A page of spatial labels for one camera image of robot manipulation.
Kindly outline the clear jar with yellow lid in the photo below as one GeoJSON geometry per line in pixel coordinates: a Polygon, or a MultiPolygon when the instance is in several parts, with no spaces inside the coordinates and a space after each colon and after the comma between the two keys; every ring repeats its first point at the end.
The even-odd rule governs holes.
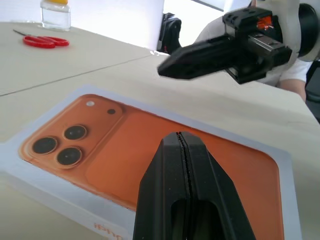
{"type": "Polygon", "coordinates": [[[71,28],[68,0],[41,0],[41,23],[46,29],[67,32],[71,28]]]}

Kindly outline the black chair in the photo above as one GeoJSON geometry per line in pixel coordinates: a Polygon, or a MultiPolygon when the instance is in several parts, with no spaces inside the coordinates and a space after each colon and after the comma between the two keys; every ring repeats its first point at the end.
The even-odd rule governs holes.
{"type": "Polygon", "coordinates": [[[306,105],[320,124],[320,60],[312,63],[306,75],[306,105]]]}

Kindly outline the person in white shirt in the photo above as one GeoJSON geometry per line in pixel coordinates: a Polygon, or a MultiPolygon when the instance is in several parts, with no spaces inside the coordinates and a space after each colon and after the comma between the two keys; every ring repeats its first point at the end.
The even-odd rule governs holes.
{"type": "MultiPolygon", "coordinates": [[[[200,32],[194,43],[209,40],[219,37],[225,33],[225,27],[222,16],[208,23],[200,32]]],[[[306,83],[307,73],[312,65],[312,62],[305,62],[297,59],[295,63],[287,70],[269,71],[264,78],[256,80],[259,83],[270,86],[277,86],[281,81],[296,79],[306,83]]]]}

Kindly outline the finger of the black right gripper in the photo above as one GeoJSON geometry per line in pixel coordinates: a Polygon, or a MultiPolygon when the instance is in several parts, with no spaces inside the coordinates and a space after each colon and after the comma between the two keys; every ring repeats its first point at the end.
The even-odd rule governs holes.
{"type": "Polygon", "coordinates": [[[236,51],[186,51],[179,49],[157,68],[162,77],[191,80],[230,68],[239,58],[236,51]]]}
{"type": "Polygon", "coordinates": [[[232,36],[219,36],[179,48],[172,53],[174,62],[222,61],[236,62],[240,58],[237,41],[232,36]]]}

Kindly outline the black backpack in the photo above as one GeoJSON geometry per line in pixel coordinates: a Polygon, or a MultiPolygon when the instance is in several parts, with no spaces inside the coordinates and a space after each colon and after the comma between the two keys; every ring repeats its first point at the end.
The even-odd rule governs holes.
{"type": "Polygon", "coordinates": [[[179,38],[182,21],[173,13],[163,13],[156,50],[171,55],[181,47],[179,38]]]}

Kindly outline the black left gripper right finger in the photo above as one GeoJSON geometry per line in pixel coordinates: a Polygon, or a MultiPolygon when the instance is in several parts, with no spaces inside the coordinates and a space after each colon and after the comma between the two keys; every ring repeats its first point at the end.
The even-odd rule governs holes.
{"type": "Polygon", "coordinates": [[[180,132],[190,191],[187,240],[256,240],[236,187],[204,142],[180,132]]]}

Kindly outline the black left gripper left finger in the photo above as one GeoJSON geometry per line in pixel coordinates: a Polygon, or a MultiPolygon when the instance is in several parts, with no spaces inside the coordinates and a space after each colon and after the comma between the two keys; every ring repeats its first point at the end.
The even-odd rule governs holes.
{"type": "Polygon", "coordinates": [[[164,137],[139,185],[133,240],[187,240],[188,153],[181,132],[164,137]]]}

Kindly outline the red handled scissors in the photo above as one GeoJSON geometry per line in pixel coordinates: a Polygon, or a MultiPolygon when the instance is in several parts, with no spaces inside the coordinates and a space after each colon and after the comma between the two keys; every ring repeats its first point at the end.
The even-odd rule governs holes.
{"type": "Polygon", "coordinates": [[[70,42],[63,38],[52,37],[52,36],[37,36],[26,34],[18,30],[13,30],[15,33],[22,35],[22,42],[30,47],[42,48],[42,49],[54,49],[56,47],[67,47],[70,42]]]}

